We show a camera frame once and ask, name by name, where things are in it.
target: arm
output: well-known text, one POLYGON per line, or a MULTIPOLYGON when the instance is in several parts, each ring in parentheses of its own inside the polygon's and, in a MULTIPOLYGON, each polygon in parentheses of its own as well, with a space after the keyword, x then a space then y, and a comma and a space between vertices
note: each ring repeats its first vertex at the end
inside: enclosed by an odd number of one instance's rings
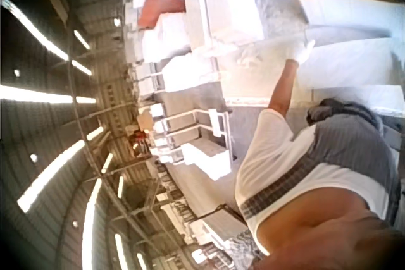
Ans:
POLYGON ((287 115, 287 111, 290 108, 292 88, 298 67, 299 63, 295 60, 288 59, 285 62, 283 73, 278 80, 268 105, 269 109, 279 112, 284 117, 287 115))
POLYGON ((290 59, 287 59, 285 62, 283 73, 278 80, 268 105, 269 109, 280 113, 284 118, 290 108, 292 88, 298 67, 308 60, 314 45, 315 40, 311 40, 306 47, 304 44, 295 46, 292 49, 292 54, 288 57, 290 59))

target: man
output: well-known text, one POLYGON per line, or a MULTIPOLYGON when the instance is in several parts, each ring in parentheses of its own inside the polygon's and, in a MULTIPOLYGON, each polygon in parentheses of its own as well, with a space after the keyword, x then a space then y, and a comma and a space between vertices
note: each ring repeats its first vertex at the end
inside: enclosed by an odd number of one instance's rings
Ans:
POLYGON ((314 45, 287 57, 235 197, 272 269, 289 269, 285 262, 305 269, 300 261, 312 263, 308 269, 368 269, 358 266, 384 260, 396 246, 398 232, 382 224, 403 229, 405 198, 381 119, 365 107, 327 99, 309 110, 310 126, 292 140, 285 117, 299 65, 314 45))

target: skylight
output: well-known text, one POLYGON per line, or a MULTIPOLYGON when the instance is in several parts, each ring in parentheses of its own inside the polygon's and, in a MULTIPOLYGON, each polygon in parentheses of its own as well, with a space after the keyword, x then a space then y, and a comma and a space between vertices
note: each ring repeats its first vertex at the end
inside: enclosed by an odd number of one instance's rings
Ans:
MULTIPOLYGON (((103 132, 104 128, 99 127, 90 134, 87 135, 88 140, 92 140, 94 137, 103 132)), ((71 147, 67 148, 63 153, 58 155, 53 162, 33 181, 31 186, 26 189, 24 194, 17 200, 17 204, 20 206, 24 213, 27 213, 31 208, 31 205, 35 202, 38 195, 42 192, 45 186, 49 183, 52 177, 71 159, 78 151, 84 147, 84 141, 79 140, 71 147)))

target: ceiling light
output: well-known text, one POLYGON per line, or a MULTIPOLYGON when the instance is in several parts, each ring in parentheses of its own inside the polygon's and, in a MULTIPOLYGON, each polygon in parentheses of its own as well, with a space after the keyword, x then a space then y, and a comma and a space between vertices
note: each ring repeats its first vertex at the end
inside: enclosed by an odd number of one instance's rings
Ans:
POLYGON ((98 178, 94 185, 89 202, 87 203, 86 213, 83 224, 83 243, 82 243, 82 263, 83 270, 93 270, 93 227, 94 215, 96 213, 97 197, 101 188, 101 179, 98 178))
POLYGON ((103 168, 101 169, 101 173, 104 174, 105 172, 107 172, 108 166, 111 162, 111 160, 113 159, 113 154, 109 153, 107 158, 106 158, 106 162, 103 165, 103 168))
POLYGON ((139 264, 140 264, 140 267, 142 268, 142 270, 147 270, 143 255, 141 253, 138 253, 137 258, 138 258, 138 261, 139 261, 139 264))
POLYGON ((124 254, 124 246, 122 244, 121 235, 115 235, 116 251, 118 252, 118 259, 120 260, 120 265, 122 270, 128 270, 127 260, 124 254))
POLYGON ((32 160, 33 163, 36 163, 36 162, 38 161, 38 156, 37 156, 37 154, 31 154, 31 155, 30 155, 30 158, 31 158, 31 160, 32 160))
POLYGON ((116 27, 121 26, 121 20, 119 18, 114 18, 114 26, 116 27))
MULTIPOLYGON (((42 34, 34 24, 21 12, 17 6, 12 3, 10 0, 1 0, 1 6, 8 10, 11 14, 14 15, 15 18, 42 44, 48 51, 52 52, 53 54, 57 55, 62 60, 68 61, 69 56, 67 53, 63 52, 60 48, 54 45, 51 41, 49 41, 44 34, 42 34)), ((80 71, 91 75, 91 71, 86 67, 82 66, 80 63, 76 61, 72 61, 72 65, 78 68, 80 71)))
POLYGON ((78 62, 75 61, 75 60, 72 60, 72 66, 78 68, 78 69, 79 69, 80 71, 82 71, 83 73, 88 74, 88 76, 91 76, 91 75, 92 75, 91 71, 90 71, 88 68, 86 68, 85 66, 83 66, 83 65, 80 64, 80 63, 78 63, 78 62))
POLYGON ((82 45, 86 48, 86 49, 90 49, 89 44, 86 42, 86 40, 84 40, 83 36, 76 30, 73 31, 73 33, 75 34, 76 38, 78 39, 78 41, 80 41, 82 43, 82 45))
POLYGON ((120 176, 120 181, 118 182, 118 198, 122 198, 122 191, 124 189, 124 176, 120 176))
MULTIPOLYGON (((73 99, 69 95, 36 92, 20 88, 0 85, 0 99, 11 101, 46 102, 50 104, 71 104, 73 99)), ((95 104, 95 98, 76 97, 79 104, 95 104)))
MULTIPOLYGON (((87 139, 92 140, 103 131, 103 127, 99 127, 90 134, 87 139)), ((59 154, 43 172, 32 182, 31 186, 26 189, 24 194, 17 200, 17 204, 20 206, 24 213, 27 213, 31 208, 31 205, 35 202, 38 195, 42 192, 45 186, 49 183, 52 177, 71 159, 78 151, 84 147, 84 141, 79 140, 67 150, 59 154)))

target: marble block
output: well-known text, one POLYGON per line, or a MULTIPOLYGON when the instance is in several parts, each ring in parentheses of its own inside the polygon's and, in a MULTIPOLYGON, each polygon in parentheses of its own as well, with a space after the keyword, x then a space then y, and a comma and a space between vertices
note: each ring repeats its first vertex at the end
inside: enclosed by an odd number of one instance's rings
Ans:
POLYGON ((310 89, 396 85, 390 45, 390 38, 379 38, 315 47, 298 70, 298 84, 310 89))

